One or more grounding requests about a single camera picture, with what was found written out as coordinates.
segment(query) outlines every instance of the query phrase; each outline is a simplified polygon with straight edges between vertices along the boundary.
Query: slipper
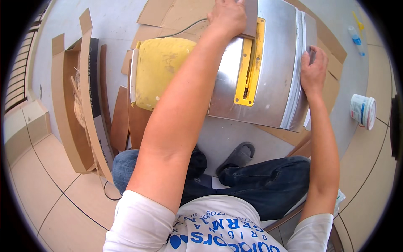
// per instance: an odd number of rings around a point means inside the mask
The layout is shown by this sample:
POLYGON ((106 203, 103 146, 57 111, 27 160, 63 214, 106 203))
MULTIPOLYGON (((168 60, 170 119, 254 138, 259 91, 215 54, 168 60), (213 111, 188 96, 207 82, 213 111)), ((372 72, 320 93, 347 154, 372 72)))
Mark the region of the slipper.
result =
POLYGON ((222 163, 222 165, 220 165, 217 168, 216 174, 217 175, 220 174, 224 169, 224 167, 228 164, 234 164, 239 167, 244 167, 253 159, 254 155, 255 155, 255 147, 253 146, 253 144, 250 142, 243 142, 240 145, 238 145, 238 147, 236 147, 235 150, 232 151, 232 153, 224 161, 224 163, 222 163), (244 146, 249 148, 250 154, 245 152, 244 146))

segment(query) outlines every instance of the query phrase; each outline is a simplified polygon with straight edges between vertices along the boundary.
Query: white t-shirt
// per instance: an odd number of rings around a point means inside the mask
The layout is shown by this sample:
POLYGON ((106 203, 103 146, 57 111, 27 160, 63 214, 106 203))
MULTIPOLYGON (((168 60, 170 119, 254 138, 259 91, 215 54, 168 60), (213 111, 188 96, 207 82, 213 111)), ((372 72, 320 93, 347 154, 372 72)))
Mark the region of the white t-shirt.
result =
POLYGON ((297 225, 285 248, 260 227, 248 202, 225 195, 204 196, 177 215, 133 191, 125 191, 106 232, 104 251, 326 251, 333 215, 311 216, 297 225))

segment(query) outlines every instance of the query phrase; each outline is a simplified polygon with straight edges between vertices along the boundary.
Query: metal fence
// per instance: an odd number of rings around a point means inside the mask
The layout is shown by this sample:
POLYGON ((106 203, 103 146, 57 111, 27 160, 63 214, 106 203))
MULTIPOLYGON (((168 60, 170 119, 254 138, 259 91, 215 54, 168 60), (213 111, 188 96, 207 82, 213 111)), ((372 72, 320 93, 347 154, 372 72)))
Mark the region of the metal fence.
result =
POLYGON ((15 58, 7 86, 4 108, 6 113, 10 109, 27 100, 27 87, 25 80, 27 74, 27 64, 31 54, 31 46, 36 38, 39 26, 41 25, 48 6, 49 4, 44 7, 44 9, 41 11, 41 13, 39 13, 35 21, 32 23, 31 28, 26 34, 15 58))

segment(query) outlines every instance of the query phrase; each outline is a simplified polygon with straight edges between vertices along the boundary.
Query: glue bottle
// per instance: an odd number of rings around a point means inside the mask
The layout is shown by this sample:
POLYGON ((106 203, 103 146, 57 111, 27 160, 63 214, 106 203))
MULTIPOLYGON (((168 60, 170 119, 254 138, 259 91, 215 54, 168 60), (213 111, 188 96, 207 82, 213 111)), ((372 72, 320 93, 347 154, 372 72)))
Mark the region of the glue bottle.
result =
POLYGON ((348 28, 351 38, 353 39, 354 44, 356 44, 358 48, 358 53, 361 56, 365 56, 364 47, 362 46, 361 39, 359 38, 357 31, 351 25, 348 28))

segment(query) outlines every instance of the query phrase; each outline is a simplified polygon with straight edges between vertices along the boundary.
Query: man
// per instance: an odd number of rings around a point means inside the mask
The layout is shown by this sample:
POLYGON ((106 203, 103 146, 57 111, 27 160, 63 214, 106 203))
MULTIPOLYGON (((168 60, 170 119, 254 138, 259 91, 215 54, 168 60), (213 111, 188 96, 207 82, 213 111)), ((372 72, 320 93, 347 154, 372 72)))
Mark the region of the man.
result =
POLYGON ((309 65, 307 52, 301 60, 312 161, 292 157, 245 166, 254 147, 242 143, 216 172, 230 188, 206 188, 192 180, 206 166, 195 145, 224 50, 246 26, 243 0, 216 0, 208 19, 154 109, 140 150, 115 158, 112 175, 124 192, 104 251, 325 251, 339 186, 337 146, 322 99, 325 53, 312 46, 315 62, 309 65), (283 217, 306 192, 300 222, 284 248, 260 221, 283 217))

